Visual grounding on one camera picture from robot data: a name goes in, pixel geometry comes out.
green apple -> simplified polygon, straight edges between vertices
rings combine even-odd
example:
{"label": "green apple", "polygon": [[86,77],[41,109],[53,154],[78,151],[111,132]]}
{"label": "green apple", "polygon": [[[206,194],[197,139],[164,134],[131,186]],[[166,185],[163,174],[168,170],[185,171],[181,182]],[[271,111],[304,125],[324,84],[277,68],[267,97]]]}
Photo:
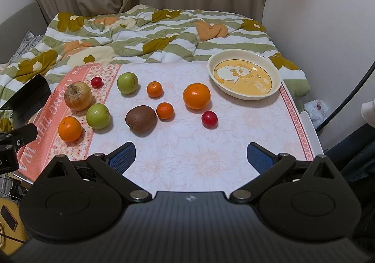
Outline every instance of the green apple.
{"label": "green apple", "polygon": [[91,106],[86,113],[86,122],[93,129],[103,129],[111,122],[108,108],[102,103]]}
{"label": "green apple", "polygon": [[117,88],[123,94],[131,94],[138,88],[138,78],[132,72],[126,72],[117,79]]}

blue gripper pad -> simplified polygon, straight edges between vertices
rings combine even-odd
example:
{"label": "blue gripper pad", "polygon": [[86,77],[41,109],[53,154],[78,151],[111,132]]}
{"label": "blue gripper pad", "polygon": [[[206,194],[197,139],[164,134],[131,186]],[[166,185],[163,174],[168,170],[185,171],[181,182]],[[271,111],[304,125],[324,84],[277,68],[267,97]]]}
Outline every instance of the blue gripper pad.
{"label": "blue gripper pad", "polygon": [[135,161],[135,145],[124,145],[110,154],[108,165],[123,174]]}
{"label": "blue gripper pad", "polygon": [[276,155],[268,152],[262,147],[257,147],[250,143],[247,146],[247,161],[256,169],[259,174],[264,173],[275,163]]}

striped blanket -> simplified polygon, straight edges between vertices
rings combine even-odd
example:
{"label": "striped blanket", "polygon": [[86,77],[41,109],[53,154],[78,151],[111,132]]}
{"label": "striped blanket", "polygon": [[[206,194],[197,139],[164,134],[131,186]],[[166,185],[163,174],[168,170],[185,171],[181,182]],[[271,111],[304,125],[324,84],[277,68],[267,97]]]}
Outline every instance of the striped blanket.
{"label": "striped blanket", "polygon": [[[42,41],[1,72],[0,106],[38,73],[53,91],[69,71],[85,63],[207,61],[224,49],[268,57],[293,97],[309,92],[304,72],[283,58],[261,23],[232,13],[138,5],[120,14],[56,15]],[[10,111],[1,111],[0,129],[10,128]]]}

plastic bag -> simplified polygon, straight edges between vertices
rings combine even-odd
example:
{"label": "plastic bag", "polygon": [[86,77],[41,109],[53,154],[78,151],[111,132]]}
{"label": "plastic bag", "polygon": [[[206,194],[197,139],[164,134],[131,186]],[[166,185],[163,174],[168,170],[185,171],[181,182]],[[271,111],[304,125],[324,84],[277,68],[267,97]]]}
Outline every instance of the plastic bag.
{"label": "plastic bag", "polygon": [[317,128],[324,120],[327,119],[328,107],[322,100],[307,102],[303,108],[309,114],[314,128]]}

headboard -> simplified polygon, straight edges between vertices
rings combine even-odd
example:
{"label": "headboard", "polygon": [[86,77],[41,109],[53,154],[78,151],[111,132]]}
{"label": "headboard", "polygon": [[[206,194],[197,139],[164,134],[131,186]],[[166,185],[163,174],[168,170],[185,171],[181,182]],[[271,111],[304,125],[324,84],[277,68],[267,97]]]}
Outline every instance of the headboard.
{"label": "headboard", "polygon": [[37,2],[33,2],[0,24],[0,64],[8,63],[17,51],[27,31],[34,35],[44,34],[47,23]]}

